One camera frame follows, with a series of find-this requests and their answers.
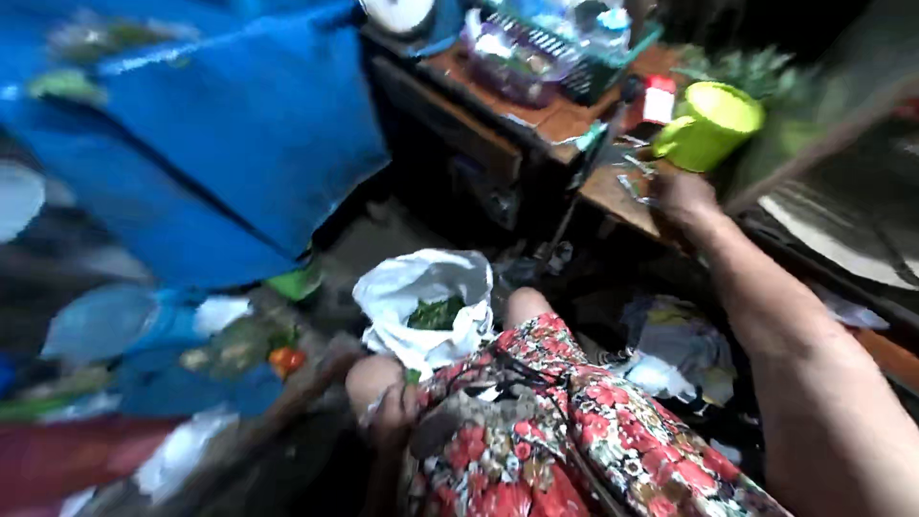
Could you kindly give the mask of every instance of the person's arm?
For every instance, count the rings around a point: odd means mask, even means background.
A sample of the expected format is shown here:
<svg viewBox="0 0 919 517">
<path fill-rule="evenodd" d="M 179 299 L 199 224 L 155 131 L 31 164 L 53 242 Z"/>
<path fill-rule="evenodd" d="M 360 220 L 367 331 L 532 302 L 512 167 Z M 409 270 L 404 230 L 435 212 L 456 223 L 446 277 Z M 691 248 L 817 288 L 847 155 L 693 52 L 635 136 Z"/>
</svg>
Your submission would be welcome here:
<svg viewBox="0 0 919 517">
<path fill-rule="evenodd" d="M 703 179 L 664 183 L 662 208 L 706 258 L 750 356 L 769 491 L 802 517 L 919 515 L 919 430 L 871 356 Z"/>
</svg>

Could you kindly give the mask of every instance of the red floral fabric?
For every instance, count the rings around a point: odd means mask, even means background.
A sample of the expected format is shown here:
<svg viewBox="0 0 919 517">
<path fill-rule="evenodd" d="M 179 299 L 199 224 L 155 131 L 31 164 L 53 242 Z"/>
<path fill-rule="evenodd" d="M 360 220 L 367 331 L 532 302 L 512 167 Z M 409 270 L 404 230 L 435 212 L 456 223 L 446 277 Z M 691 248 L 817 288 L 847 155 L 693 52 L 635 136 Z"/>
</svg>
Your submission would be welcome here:
<svg viewBox="0 0 919 517">
<path fill-rule="evenodd" d="M 674 414 L 589 364 L 551 313 L 438 370 L 420 395 L 423 413 L 450 408 L 459 427 L 406 463 L 412 515 L 586 516 L 605 509 L 598 490 L 649 517 L 788 515 Z"/>
</svg>

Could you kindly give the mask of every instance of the blue tarp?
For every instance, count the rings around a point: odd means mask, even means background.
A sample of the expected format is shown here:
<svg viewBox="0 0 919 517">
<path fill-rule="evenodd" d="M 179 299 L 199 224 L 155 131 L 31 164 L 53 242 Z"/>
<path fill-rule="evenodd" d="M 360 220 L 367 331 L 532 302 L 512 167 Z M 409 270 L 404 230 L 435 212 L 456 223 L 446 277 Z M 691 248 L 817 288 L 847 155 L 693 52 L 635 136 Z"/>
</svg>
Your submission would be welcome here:
<svg viewBox="0 0 919 517">
<path fill-rule="evenodd" d="M 25 98 L 44 35 L 72 3 L 7 2 L 3 124 L 166 285 L 223 287 L 290 270 L 312 232 L 389 162 L 350 1 L 243 23 L 172 0 L 93 0 L 101 15 L 190 23 L 205 38 L 98 67 L 100 111 Z"/>
</svg>

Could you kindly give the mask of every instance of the lime green container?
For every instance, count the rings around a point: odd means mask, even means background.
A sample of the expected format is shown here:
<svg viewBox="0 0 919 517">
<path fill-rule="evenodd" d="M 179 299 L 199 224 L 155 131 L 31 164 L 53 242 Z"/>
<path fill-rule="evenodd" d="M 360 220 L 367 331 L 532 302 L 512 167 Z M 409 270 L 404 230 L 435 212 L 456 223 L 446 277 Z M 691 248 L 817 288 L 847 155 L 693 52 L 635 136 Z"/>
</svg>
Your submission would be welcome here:
<svg viewBox="0 0 919 517">
<path fill-rule="evenodd" d="M 763 107 L 743 91 L 722 83 L 695 83 L 676 108 L 678 117 L 661 130 L 652 149 L 693 172 L 714 168 L 763 127 Z"/>
</svg>

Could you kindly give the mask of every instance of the purple plastic container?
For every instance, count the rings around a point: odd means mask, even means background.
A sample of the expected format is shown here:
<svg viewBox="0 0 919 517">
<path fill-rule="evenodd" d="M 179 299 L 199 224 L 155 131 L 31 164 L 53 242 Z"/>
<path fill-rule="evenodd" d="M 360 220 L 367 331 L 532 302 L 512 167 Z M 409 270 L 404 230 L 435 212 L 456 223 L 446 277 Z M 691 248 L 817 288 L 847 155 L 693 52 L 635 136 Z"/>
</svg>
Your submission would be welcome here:
<svg viewBox="0 0 919 517">
<path fill-rule="evenodd" d="M 486 35 L 493 35 L 504 46 L 518 46 L 545 60 L 549 69 L 542 74 L 531 74 L 496 60 L 488 58 L 485 54 L 477 52 L 476 41 L 472 40 L 469 32 L 464 29 L 461 33 L 466 51 L 469 53 L 469 69 L 473 80 L 500 93 L 507 99 L 517 104 L 531 108 L 545 108 L 560 92 L 561 82 L 574 68 L 577 61 L 573 59 L 558 58 L 543 52 L 532 45 L 526 36 L 504 31 L 493 23 L 482 23 L 481 40 Z"/>
</svg>

